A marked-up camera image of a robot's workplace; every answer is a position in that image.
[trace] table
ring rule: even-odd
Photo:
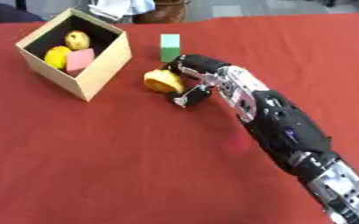
[[[19,56],[38,26],[0,24],[0,223],[331,223],[218,94],[184,110],[142,77],[180,33],[297,102],[359,171],[359,14],[122,24],[134,58],[89,103]]]

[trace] green block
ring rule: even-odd
[[[160,54],[162,62],[170,62],[180,56],[180,35],[162,34],[160,37]]]

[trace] robotic forearm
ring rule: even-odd
[[[170,100],[188,107],[216,88],[243,127],[285,172],[297,177],[334,223],[359,224],[359,175],[331,150],[331,139],[295,104],[246,69],[200,55],[165,66],[201,84]]]

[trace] yellow object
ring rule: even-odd
[[[144,75],[144,84],[151,90],[160,93],[177,92],[182,94],[184,86],[180,77],[169,70],[153,70]]]
[[[66,46],[55,46],[46,53],[45,63],[52,67],[62,69],[67,64],[67,54],[70,52],[72,51]]]
[[[74,51],[89,48],[89,36],[82,31],[71,31],[65,37],[67,47]]]

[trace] pink cube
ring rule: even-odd
[[[94,58],[95,54],[92,48],[70,52],[67,55],[67,73],[76,77],[94,61]]]

